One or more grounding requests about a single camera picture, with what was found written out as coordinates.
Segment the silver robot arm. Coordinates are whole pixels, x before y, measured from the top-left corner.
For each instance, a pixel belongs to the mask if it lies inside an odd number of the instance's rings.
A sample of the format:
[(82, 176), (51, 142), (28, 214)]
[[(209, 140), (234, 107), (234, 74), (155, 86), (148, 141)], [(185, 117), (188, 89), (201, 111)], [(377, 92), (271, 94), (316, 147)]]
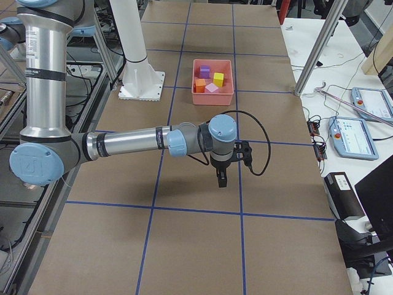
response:
[(92, 1), (19, 1), (26, 29), (27, 121), (10, 155), (12, 172), (44, 186), (88, 161), (117, 154), (169, 150), (174, 157), (208, 152), (220, 187), (235, 160), (236, 122), (225, 114), (194, 126), (183, 123), (123, 133), (71, 133), (66, 127), (66, 40), (76, 26), (94, 25)]

